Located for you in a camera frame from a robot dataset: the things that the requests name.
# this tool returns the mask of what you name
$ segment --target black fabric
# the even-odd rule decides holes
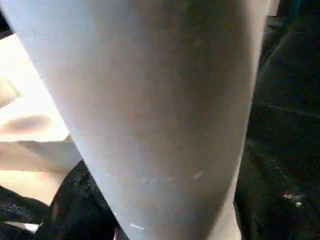
[[[48,212],[49,207],[43,202],[0,186],[0,222],[41,224]]]
[[[27,230],[0,222],[0,240],[32,240],[33,236]]]
[[[319,46],[305,15],[259,69],[235,195],[247,240],[320,239]]]
[[[33,240],[114,238],[117,221],[81,161],[64,179]]]
[[[300,18],[257,75],[253,104],[320,118],[320,18]]]

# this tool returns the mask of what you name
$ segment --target gray cylindrical tube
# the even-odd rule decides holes
[[[266,2],[2,0],[132,240],[204,240],[232,205]]]

